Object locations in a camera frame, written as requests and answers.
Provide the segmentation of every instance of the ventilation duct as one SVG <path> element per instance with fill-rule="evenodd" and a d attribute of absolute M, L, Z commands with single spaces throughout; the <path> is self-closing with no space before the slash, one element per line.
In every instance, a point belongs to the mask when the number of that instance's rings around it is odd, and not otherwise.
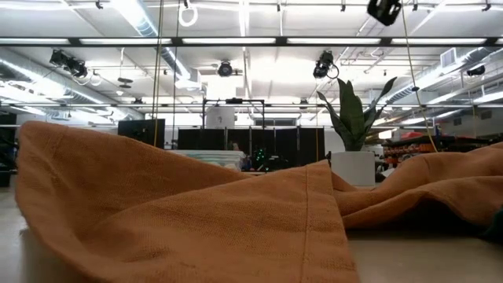
<path fill-rule="evenodd" d="M 39 77 L 38 82 L 43 81 L 40 88 L 44 89 L 44 91 L 54 91 L 57 94 L 68 95 L 70 99 L 65 99 L 66 103 L 74 101 L 96 104 L 117 103 L 117 101 L 103 94 L 99 94 L 85 86 L 80 86 L 72 80 L 5 48 L 0 48 L 0 69 L 9 69 L 15 80 L 21 79 L 21 82 L 28 83 L 33 81 L 33 77 Z M 118 111 L 134 119 L 144 119 L 143 114 L 133 109 L 122 108 Z"/>
<path fill-rule="evenodd" d="M 451 64 L 449 67 L 443 68 L 442 63 L 439 62 L 430 68 L 427 68 L 416 75 L 416 85 L 423 90 L 441 81 L 444 75 L 472 66 L 499 50 L 500 48 L 498 47 L 479 47 L 477 49 L 456 50 L 456 64 Z M 388 103 L 394 103 L 397 100 L 413 94 L 413 87 L 413 80 L 410 79 L 407 83 L 393 88 L 384 100 L 387 100 Z"/>
<path fill-rule="evenodd" d="M 150 38 L 159 36 L 154 21 L 142 0 L 112 0 L 112 3 L 139 35 Z M 199 71 L 187 68 L 186 64 L 183 64 L 169 47 L 162 47 L 160 56 L 176 72 L 178 79 L 176 87 L 201 88 Z"/>

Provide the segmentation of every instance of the white planter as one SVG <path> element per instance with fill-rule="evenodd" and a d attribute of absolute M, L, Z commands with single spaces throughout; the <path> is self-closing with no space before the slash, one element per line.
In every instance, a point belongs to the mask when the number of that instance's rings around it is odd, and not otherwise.
<path fill-rule="evenodd" d="M 376 165 L 374 153 L 332 153 L 332 172 L 353 186 L 375 186 Z"/>

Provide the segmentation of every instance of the potted plant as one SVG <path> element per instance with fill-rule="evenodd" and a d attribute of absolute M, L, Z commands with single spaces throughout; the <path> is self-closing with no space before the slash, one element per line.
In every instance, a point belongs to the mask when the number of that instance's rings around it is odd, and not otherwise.
<path fill-rule="evenodd" d="M 346 149 L 346 152 L 332 154 L 332 171 L 351 185 L 374 186 L 376 184 L 374 153 L 361 152 L 360 150 L 362 150 L 367 133 L 369 133 L 374 121 L 379 118 L 386 106 L 383 105 L 377 110 L 377 102 L 391 90 L 395 80 L 396 77 L 390 79 L 384 85 L 379 97 L 376 97 L 370 106 L 363 111 L 362 101 L 354 94 L 351 82 L 345 83 L 343 80 L 337 79 L 340 90 L 340 115 L 337 115 L 325 95 L 318 91 L 318 96 L 325 102 L 325 107 L 330 112 L 333 128 L 342 138 Z"/>

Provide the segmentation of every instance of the blanket fold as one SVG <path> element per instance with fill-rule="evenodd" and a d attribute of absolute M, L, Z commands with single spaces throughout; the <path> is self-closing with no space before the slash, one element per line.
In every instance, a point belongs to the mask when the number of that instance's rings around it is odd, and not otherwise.
<path fill-rule="evenodd" d="M 260 177 L 91 130 L 20 130 L 16 199 L 40 241 L 103 282 L 358 282 L 344 232 L 422 200 L 489 227 L 503 145 L 405 162 L 358 190 L 326 161 Z"/>

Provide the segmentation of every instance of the ceiling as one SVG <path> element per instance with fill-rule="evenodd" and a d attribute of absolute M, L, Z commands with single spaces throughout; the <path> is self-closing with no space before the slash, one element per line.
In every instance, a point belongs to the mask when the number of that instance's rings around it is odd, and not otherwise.
<path fill-rule="evenodd" d="M 104 9 L 97 9 L 94 1 L 86 0 L 23 0 L 0 3 L 0 35 L 20 37 L 132 37 L 138 36 L 135 29 L 119 13 L 110 1 L 101 1 Z M 144 0 L 154 24 L 159 23 L 160 1 Z M 242 36 L 239 17 L 239 0 L 191 1 L 197 5 L 198 19 L 190 27 L 178 24 L 178 1 L 165 1 L 163 9 L 163 36 Z M 282 12 L 277 11 L 277 0 L 250 0 L 249 23 L 245 24 L 246 36 L 404 36 L 404 25 L 399 17 L 393 25 L 385 27 L 366 13 L 367 0 L 347 0 L 347 8 L 340 12 L 338 0 L 281 0 Z M 412 6 L 405 9 L 409 36 L 501 36 L 503 26 L 503 1 L 491 1 L 493 9 L 482 12 L 485 1 L 418 1 L 420 9 Z M 190 12 L 184 12 L 189 20 Z M 52 69 L 49 59 L 53 49 L 49 47 L 10 47 L 11 51 L 42 66 Z M 86 62 L 103 79 L 99 86 L 86 87 L 114 101 L 131 102 L 135 97 L 152 96 L 156 51 L 153 48 L 127 47 L 121 66 L 120 48 L 75 48 L 62 50 Z M 299 103 L 300 98 L 310 98 L 318 88 L 328 98 L 338 97 L 336 84 L 312 76 L 314 62 L 323 50 L 331 50 L 338 57 L 340 78 L 354 84 L 362 101 L 369 102 L 369 90 L 382 89 L 393 76 L 398 76 L 395 85 L 410 80 L 409 60 L 405 48 L 349 48 L 343 47 L 248 47 L 249 67 L 247 78 L 249 97 L 266 99 L 271 103 Z M 447 48 L 412 48 L 410 56 L 414 73 L 439 63 L 439 56 Z M 215 75 L 215 66 L 221 61 L 230 61 L 233 68 L 244 69 L 244 53 L 241 47 L 179 47 L 178 58 L 191 68 L 200 70 L 201 81 L 215 87 L 212 95 L 218 96 L 226 86 L 237 86 L 235 94 L 244 94 L 244 77 L 224 79 Z M 161 60 L 161 100 L 190 103 L 202 101 L 199 90 L 174 87 L 174 75 Z M 57 69 L 68 78 L 67 72 Z M 122 76 L 132 79 L 129 90 L 119 96 L 116 91 Z M 429 89 L 441 95 L 452 89 L 452 83 L 436 84 Z"/>

